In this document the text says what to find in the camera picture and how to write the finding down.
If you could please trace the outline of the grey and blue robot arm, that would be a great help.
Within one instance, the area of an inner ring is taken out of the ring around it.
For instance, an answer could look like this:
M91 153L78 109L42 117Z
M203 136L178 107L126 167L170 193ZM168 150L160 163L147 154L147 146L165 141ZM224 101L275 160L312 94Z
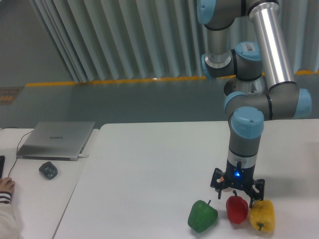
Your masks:
M208 30L210 46L202 55L207 78L232 76L224 86L224 112L230 129L225 171L214 170L210 186L244 191L251 202L264 199L264 179L254 170L264 123L298 119L312 111L308 90L294 80L279 24L276 0L199 0L197 18ZM253 23L256 42L229 47L229 28L247 16Z

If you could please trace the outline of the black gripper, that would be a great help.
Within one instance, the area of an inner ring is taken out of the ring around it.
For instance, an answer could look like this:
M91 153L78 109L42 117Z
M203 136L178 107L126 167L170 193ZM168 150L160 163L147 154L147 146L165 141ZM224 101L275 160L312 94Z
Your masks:
M227 188L244 191L250 197L249 208L252 208L255 201L264 200L264 179L253 179L255 165L250 168L237 168L227 161L225 173L219 168L215 168L210 187L218 194L218 200L221 199L222 190Z

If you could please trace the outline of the person's hand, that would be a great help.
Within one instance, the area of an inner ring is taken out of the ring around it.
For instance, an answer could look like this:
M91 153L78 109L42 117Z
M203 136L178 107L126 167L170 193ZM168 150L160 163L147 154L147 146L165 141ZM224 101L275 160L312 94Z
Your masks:
M0 192L12 195L14 192L15 181L10 177L0 179Z

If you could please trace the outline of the white sleeved forearm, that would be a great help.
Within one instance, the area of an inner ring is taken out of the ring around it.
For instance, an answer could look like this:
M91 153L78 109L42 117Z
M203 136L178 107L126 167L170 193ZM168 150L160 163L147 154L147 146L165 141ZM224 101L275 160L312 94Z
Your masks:
M11 206L11 193L5 191L0 192L0 238L19 238L19 230Z

